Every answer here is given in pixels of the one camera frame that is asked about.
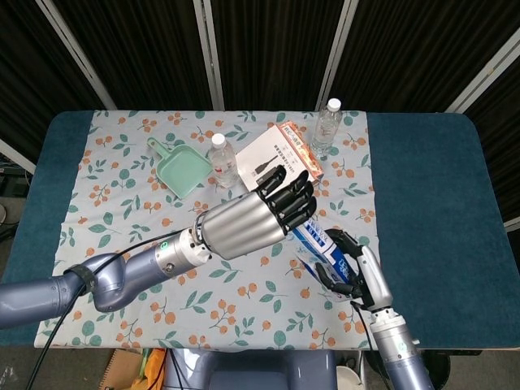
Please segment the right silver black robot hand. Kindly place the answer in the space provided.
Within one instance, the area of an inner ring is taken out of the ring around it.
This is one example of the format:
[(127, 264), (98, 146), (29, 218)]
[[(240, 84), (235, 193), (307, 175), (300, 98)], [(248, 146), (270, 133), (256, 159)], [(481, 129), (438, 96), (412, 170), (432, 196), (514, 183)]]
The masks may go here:
[(343, 230), (325, 232), (332, 240), (332, 252), (326, 258), (327, 265), (314, 266), (322, 285), (351, 299), (360, 298), (363, 310), (376, 312), (389, 308), (393, 297), (374, 252)]

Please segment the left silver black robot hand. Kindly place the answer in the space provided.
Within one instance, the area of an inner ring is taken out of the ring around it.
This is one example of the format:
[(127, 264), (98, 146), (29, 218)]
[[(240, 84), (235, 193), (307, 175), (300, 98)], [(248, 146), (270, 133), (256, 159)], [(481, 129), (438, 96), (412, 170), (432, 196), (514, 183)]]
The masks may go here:
[(283, 185), (286, 175), (279, 165), (253, 190), (200, 214), (190, 229), (193, 240), (225, 260), (282, 241), (317, 210), (309, 172)]

